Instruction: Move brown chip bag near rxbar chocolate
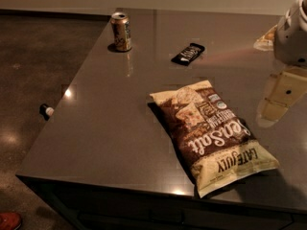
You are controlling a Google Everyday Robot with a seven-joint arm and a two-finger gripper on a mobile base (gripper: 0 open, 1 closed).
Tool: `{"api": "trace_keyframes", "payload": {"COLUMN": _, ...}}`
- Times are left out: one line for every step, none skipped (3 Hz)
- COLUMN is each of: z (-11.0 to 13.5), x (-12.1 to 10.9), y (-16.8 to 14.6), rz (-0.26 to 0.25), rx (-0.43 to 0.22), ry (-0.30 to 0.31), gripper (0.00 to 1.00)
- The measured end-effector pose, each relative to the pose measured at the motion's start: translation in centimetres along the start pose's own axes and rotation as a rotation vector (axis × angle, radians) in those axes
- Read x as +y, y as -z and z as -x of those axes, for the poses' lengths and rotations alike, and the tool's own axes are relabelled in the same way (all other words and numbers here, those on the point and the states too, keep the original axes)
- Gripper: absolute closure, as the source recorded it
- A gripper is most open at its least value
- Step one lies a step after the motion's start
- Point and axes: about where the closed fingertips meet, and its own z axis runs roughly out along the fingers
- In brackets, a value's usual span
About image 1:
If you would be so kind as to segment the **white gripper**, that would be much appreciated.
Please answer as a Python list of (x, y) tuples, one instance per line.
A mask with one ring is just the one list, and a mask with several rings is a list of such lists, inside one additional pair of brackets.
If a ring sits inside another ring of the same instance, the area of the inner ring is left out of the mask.
[[(281, 17), (274, 33), (274, 56), (287, 65), (307, 66), (307, 0), (295, 0)], [(269, 99), (260, 101), (256, 123), (272, 127), (307, 92), (307, 70), (290, 67), (283, 70)]]

